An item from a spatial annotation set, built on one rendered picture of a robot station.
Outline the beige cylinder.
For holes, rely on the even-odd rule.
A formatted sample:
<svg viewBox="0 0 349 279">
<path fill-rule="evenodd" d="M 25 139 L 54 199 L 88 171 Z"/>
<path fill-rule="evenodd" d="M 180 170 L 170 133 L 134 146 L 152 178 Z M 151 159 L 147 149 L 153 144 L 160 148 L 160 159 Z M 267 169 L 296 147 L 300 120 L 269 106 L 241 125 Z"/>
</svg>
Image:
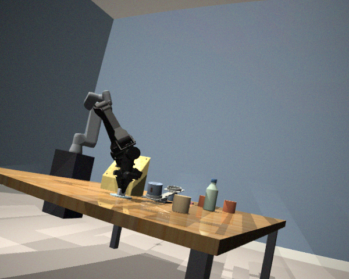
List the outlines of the beige cylinder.
<svg viewBox="0 0 349 279">
<path fill-rule="evenodd" d="M 173 198 L 172 211 L 188 213 L 191 197 L 175 194 Z"/>
</svg>

